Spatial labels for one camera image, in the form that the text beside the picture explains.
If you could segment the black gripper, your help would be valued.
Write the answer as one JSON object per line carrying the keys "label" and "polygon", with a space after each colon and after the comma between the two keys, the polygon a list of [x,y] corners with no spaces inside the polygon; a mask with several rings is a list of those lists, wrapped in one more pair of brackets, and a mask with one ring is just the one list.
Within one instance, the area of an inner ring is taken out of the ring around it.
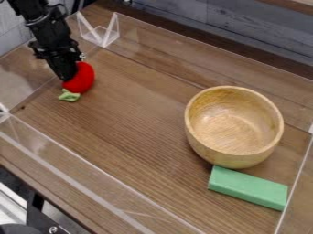
{"label": "black gripper", "polygon": [[37,59],[44,59],[61,81],[69,81],[77,73],[81,59],[77,41],[71,38],[65,22],[67,13],[60,8],[25,8],[24,25],[36,40],[29,43]]}

